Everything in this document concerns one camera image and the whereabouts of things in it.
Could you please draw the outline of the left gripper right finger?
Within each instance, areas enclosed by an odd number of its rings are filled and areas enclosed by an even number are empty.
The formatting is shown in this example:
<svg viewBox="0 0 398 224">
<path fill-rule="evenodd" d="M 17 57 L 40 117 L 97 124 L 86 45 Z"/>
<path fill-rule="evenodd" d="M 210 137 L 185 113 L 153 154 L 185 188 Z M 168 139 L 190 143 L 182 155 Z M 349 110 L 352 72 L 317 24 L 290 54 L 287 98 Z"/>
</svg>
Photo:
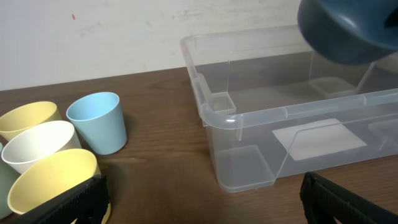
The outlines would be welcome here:
<svg viewBox="0 0 398 224">
<path fill-rule="evenodd" d="M 397 215 L 314 172 L 304 175 L 300 199 L 309 224 L 397 223 Z"/>
</svg>

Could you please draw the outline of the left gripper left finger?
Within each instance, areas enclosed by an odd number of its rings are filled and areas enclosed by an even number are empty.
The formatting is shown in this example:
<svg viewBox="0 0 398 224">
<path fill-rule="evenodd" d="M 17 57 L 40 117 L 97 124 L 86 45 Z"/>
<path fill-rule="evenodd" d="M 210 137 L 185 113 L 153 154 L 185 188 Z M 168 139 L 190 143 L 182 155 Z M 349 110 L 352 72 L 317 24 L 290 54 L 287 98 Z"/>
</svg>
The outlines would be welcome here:
<svg viewBox="0 0 398 224">
<path fill-rule="evenodd" d="M 109 207 L 105 175 L 98 174 L 14 219 L 12 224 L 101 224 Z"/>
</svg>

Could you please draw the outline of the dark blue bowl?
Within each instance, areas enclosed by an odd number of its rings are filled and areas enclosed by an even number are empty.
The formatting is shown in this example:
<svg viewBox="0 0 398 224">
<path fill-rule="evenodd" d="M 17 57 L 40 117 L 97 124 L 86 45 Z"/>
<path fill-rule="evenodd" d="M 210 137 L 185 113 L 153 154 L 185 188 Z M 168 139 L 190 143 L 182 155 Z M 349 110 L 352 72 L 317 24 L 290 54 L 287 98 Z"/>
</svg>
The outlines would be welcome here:
<svg viewBox="0 0 398 224">
<path fill-rule="evenodd" d="M 301 0 L 298 28 L 328 60 L 359 65 L 397 52 L 397 0 Z"/>
</svg>

